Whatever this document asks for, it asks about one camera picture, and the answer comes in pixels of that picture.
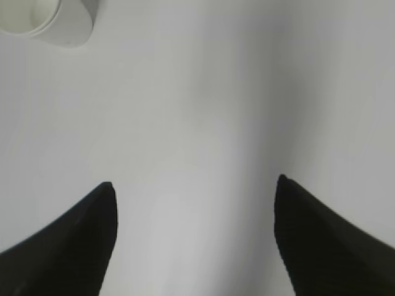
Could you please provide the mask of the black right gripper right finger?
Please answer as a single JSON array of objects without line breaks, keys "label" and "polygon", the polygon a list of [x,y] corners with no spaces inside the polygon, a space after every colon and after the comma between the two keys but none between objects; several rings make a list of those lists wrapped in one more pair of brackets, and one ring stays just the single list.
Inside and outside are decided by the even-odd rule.
[{"label": "black right gripper right finger", "polygon": [[394,248],[280,175],[274,235],[296,295],[394,295]]}]

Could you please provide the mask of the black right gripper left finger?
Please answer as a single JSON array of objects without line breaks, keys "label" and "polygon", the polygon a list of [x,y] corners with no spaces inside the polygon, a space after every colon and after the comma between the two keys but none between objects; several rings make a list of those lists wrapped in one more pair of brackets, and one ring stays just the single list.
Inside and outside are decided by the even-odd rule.
[{"label": "black right gripper left finger", "polygon": [[1,295],[99,295],[118,231],[103,182],[42,230],[1,252]]}]

